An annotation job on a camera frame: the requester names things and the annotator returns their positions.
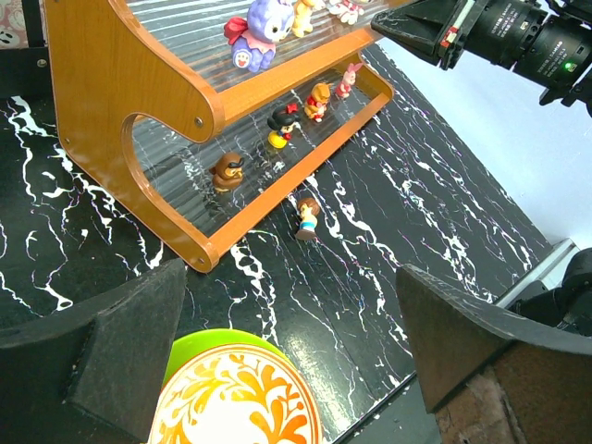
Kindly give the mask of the brown haired boy toy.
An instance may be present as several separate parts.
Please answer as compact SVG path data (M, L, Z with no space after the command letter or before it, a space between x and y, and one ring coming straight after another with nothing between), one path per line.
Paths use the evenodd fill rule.
M297 203L297 211L300 217L299 228L296 232L296 239L300 241L310 241L316 237L316 227L318 224L317 216L321 208L313 197L301 199Z

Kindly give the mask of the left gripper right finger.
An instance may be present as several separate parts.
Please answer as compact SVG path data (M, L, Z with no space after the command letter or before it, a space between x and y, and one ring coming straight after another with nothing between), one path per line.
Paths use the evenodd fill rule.
M445 443L588 443L591 340L466 295L413 265L396 293Z

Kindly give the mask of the orange figure toy on shelf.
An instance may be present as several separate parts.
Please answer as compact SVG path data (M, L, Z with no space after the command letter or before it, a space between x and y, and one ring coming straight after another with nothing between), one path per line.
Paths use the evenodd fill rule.
M305 115L315 122L321 122L327 111L330 95L329 83L317 83L304 104Z

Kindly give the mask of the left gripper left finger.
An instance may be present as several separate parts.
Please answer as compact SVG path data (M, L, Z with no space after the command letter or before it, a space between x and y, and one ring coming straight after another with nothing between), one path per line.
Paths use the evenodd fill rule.
M2 329L2 442L146 442L185 283L183 261L170 260L64 312Z

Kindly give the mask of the pink flamingo toy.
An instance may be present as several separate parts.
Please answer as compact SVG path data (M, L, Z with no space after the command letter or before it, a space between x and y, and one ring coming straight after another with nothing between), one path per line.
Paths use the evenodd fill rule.
M370 0L329 0L327 10L341 23L353 25L364 14L364 8L369 3Z

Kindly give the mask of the black haired figure toy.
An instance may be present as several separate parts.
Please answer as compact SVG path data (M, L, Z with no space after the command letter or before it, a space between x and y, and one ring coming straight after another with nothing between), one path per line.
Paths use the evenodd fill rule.
M268 134L268 142L276 149L283 149L291 139L291 133L299 125L301 120L299 105L291 103L276 108L267 119L267 125L271 129Z

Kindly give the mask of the purple bunny toy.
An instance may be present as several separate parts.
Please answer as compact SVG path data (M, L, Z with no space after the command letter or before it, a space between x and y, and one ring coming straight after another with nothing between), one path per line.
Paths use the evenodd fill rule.
M245 18L233 17L224 25L232 64L252 73L268 69L276 56L277 44L290 32L294 17L291 1L253 1Z

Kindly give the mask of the black marble pattern mat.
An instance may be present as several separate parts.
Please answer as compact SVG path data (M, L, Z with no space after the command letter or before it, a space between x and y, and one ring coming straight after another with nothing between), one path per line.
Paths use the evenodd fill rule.
M313 390L327 440L413 371L394 289L413 264L492 301L550 244L381 44L366 61L394 99L306 180L315 242L290 197L209 274L190 271L178 333L234 327L269 340ZM50 100L1 104L1 324L82 302L172 252L74 166Z

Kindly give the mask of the green bowl red pattern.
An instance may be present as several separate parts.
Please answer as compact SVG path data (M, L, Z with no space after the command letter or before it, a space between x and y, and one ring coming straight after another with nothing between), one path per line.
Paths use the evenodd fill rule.
M321 443L313 392L270 342L229 328L173 343L151 443Z

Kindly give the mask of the pink pig toy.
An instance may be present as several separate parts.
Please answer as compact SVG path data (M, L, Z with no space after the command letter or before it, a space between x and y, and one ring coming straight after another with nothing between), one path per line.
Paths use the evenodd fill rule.
M335 94L338 98L346 99L350 96L352 86L356 82L357 72L363 66L362 63L350 63L344 72L342 79L335 90Z

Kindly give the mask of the brown figure toy on shelf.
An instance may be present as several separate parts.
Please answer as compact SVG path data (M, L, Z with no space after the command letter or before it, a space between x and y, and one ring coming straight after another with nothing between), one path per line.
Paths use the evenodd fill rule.
M218 192L235 190L243 180L242 167L244 160L237 153L222 155L216 164L209 169L213 175L213 187Z

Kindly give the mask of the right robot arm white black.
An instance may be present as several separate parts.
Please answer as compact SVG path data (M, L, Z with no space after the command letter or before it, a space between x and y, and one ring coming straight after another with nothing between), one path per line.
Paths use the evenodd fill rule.
M443 70L463 52L543 87L538 101L591 104L591 4L413 1L377 13L371 27Z

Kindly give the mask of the orange clear display shelf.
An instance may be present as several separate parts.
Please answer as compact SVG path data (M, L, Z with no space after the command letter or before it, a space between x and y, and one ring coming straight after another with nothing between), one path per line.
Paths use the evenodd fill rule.
M189 266L206 273L251 228L369 122L394 95L362 57L367 18L314 12L290 30L268 69L232 64L224 25L253 1L48 1L45 23L59 140L70 158ZM362 63L350 96L335 90ZM330 84L321 122L304 113ZM283 149L267 119L299 105ZM209 169L226 153L243 180L218 192Z

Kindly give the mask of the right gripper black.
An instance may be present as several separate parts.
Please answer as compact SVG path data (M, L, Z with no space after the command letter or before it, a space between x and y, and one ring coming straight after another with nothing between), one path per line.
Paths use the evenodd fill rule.
M541 105L591 105L591 3L414 1L377 13L371 28L431 65L464 52L544 88Z

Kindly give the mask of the small orange figure toy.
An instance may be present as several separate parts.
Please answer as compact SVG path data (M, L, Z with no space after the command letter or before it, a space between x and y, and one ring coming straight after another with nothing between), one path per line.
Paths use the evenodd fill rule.
M313 31L311 23L312 15L315 11L323 9L326 2L323 0L298 0L294 4L294 22L292 33L297 38L302 38L306 33Z

